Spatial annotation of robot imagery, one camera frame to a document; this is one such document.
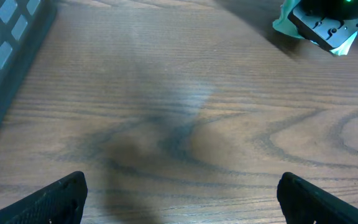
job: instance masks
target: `teal cloth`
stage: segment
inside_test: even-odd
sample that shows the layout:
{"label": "teal cloth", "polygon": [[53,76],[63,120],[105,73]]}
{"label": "teal cloth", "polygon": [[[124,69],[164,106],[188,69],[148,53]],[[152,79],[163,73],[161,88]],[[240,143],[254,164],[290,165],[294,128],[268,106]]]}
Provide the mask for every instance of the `teal cloth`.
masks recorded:
{"label": "teal cloth", "polygon": [[[285,0],[281,6],[281,15],[276,21],[273,22],[273,28],[283,34],[289,35],[291,37],[304,39],[298,33],[296,26],[288,19],[288,15],[291,13],[291,10],[300,2],[301,0]],[[340,47],[330,50],[334,55],[342,56],[349,53],[354,39],[357,36],[357,32],[351,35]]]}

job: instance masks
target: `robotic device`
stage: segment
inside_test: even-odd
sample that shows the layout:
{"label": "robotic device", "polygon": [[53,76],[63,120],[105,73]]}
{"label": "robotic device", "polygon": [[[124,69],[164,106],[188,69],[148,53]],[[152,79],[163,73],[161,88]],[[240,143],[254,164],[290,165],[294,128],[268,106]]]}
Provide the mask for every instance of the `robotic device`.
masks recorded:
{"label": "robotic device", "polygon": [[[0,223],[80,224],[85,176],[74,172],[0,210]],[[277,199],[288,224],[358,224],[358,209],[290,172],[283,174]]]}
{"label": "robotic device", "polygon": [[358,0],[301,0],[287,19],[303,38],[331,51],[356,37]]}

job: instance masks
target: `wooden table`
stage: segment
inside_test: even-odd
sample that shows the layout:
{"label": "wooden table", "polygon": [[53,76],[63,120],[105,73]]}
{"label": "wooden table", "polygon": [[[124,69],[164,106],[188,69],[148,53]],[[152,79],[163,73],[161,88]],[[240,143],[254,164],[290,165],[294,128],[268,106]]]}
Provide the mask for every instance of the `wooden table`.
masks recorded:
{"label": "wooden table", "polygon": [[276,0],[61,0],[0,128],[0,208],[82,170],[83,223],[284,223],[294,172],[358,208],[358,39]]}

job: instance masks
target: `brown tabletop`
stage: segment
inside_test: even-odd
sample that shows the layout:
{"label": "brown tabletop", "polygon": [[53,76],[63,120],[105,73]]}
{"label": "brown tabletop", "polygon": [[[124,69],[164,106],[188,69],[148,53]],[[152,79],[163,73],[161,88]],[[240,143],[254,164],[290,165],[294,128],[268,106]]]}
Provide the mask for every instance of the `brown tabletop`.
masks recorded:
{"label": "brown tabletop", "polygon": [[358,208],[358,38],[276,0],[61,0],[0,128],[0,208],[75,171],[83,223],[284,223],[286,171]]}

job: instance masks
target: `perforated plastic crate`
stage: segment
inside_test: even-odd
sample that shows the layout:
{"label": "perforated plastic crate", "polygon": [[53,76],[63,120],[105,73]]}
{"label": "perforated plastic crate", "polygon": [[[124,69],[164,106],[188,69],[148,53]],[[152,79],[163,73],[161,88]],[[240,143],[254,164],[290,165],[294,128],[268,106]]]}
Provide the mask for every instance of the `perforated plastic crate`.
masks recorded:
{"label": "perforated plastic crate", "polygon": [[55,15],[51,0],[0,0],[0,123]]}

